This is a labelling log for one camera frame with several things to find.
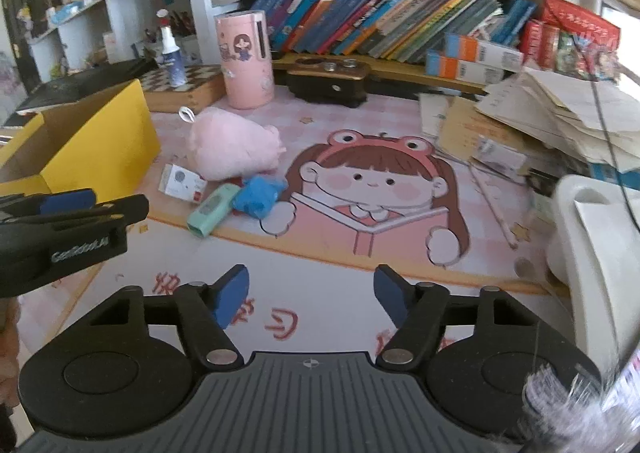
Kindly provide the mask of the mint green stapler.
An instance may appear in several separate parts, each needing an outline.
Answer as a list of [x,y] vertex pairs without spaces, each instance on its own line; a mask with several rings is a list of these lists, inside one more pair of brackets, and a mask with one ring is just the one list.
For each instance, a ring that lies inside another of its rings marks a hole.
[[232,202],[240,191],[236,184],[219,186],[189,216],[186,228],[198,237],[209,236],[229,216]]

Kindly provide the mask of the small white staples box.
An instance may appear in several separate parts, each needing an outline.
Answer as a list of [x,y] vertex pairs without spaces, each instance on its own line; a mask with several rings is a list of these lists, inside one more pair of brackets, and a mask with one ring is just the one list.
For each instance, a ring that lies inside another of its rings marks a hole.
[[206,187],[207,182],[199,174],[176,164],[166,164],[158,191],[174,199],[200,204]]

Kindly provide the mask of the blue toy car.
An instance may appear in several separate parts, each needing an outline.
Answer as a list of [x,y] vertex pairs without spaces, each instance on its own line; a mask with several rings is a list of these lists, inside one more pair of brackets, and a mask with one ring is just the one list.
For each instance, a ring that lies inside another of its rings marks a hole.
[[255,219],[264,219],[287,188],[288,181],[283,178],[254,176],[243,182],[232,201],[232,208]]

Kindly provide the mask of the pink plush toy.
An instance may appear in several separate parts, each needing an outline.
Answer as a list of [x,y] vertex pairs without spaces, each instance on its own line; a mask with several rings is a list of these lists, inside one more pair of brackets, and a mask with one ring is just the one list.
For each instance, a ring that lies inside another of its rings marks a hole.
[[207,181],[249,177],[277,169],[286,152],[279,130],[227,110],[209,106],[195,115],[181,106],[179,117],[190,125],[186,157]]

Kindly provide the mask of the yellow cardboard box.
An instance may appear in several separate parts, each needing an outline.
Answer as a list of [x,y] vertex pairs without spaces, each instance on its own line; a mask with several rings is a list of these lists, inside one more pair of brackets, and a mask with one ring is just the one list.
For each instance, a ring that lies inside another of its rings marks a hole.
[[160,154],[139,80],[36,113],[1,149],[1,193],[128,196]]

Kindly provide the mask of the black electronic keyboard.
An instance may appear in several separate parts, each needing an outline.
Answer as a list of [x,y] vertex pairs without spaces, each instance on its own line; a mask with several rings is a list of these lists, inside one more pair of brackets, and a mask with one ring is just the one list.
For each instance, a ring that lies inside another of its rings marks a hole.
[[42,109],[45,106],[73,103],[106,88],[135,80],[146,72],[157,69],[158,66],[154,61],[146,59],[99,65],[39,85],[18,106],[16,112],[23,113]]

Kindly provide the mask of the pink cartoon desk mat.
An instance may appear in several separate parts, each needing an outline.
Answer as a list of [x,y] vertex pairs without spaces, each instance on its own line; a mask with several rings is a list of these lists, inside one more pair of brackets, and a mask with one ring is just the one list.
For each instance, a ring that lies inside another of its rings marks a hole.
[[213,283],[234,265],[250,273],[248,293],[227,329],[242,355],[380,352],[396,327],[374,296],[378,265],[410,282],[442,284],[454,295],[496,285],[564,336],[574,334],[570,296],[547,279],[546,237],[533,233],[510,246],[490,211],[498,204],[514,218],[527,204],[527,194],[511,182],[475,180],[466,167],[457,168],[471,246],[452,265],[434,265],[426,247],[435,232],[432,219],[394,225],[310,193],[299,196],[294,210],[279,204],[264,220],[232,214],[210,236],[196,236],[186,226],[192,206],[158,188],[167,162],[160,155],[141,182],[150,212],[129,230],[125,254],[24,296],[18,330],[28,353],[119,288],[138,285],[145,294],[167,295],[191,282]]

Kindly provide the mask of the white plastic device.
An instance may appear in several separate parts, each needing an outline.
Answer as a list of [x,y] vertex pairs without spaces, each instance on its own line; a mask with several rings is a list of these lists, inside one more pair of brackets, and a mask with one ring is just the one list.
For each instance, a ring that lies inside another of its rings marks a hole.
[[575,343],[601,372],[639,345],[639,192],[570,175],[552,196],[549,268],[570,288]]

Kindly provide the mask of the white spray bottle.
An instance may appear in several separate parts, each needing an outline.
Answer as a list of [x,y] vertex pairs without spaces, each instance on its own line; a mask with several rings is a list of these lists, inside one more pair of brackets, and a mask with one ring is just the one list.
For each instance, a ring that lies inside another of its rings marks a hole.
[[160,9],[157,11],[156,17],[160,22],[160,35],[163,43],[160,65],[168,72],[169,86],[178,88],[186,84],[186,69],[180,47],[171,29],[169,11]]

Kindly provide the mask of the wooden chess box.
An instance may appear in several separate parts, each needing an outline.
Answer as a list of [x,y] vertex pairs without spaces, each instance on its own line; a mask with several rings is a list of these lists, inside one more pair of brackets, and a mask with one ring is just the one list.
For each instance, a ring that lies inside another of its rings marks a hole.
[[187,66],[186,83],[178,87],[169,85],[168,72],[163,69],[145,73],[140,83],[151,112],[177,113],[187,106],[200,113],[226,95],[219,65]]

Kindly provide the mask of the dark brown wooden holder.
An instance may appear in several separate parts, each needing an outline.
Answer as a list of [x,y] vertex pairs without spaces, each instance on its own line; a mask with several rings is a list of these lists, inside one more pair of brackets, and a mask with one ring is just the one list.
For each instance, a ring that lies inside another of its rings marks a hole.
[[367,100],[371,66],[356,59],[298,58],[286,70],[292,94],[307,102],[331,103],[356,109]]

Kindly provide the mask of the stack of papers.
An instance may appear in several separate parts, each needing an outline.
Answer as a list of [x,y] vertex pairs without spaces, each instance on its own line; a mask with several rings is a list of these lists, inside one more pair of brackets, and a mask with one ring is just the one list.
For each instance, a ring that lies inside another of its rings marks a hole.
[[486,88],[484,115],[590,164],[639,169],[639,101],[611,82],[523,68]]

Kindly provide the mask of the orange white boxes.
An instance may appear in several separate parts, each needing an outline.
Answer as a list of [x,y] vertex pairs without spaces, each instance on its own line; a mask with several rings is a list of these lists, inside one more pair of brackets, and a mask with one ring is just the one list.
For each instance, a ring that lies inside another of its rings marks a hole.
[[425,74],[475,85],[493,85],[504,80],[506,74],[517,73],[523,63],[524,54],[518,49],[447,34],[442,50],[427,50]]

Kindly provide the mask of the pink cylindrical container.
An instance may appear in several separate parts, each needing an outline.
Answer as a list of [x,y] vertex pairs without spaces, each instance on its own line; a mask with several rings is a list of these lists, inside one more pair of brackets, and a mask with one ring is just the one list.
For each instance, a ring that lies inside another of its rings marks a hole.
[[274,81],[265,11],[221,14],[215,24],[230,106],[252,110],[269,103]]

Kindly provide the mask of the row of leaning books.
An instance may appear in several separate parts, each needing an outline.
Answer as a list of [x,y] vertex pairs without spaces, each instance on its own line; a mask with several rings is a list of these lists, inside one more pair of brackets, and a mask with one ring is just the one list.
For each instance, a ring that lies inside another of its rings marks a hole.
[[362,54],[419,64],[448,43],[514,48],[538,5],[530,0],[250,0],[277,54]]

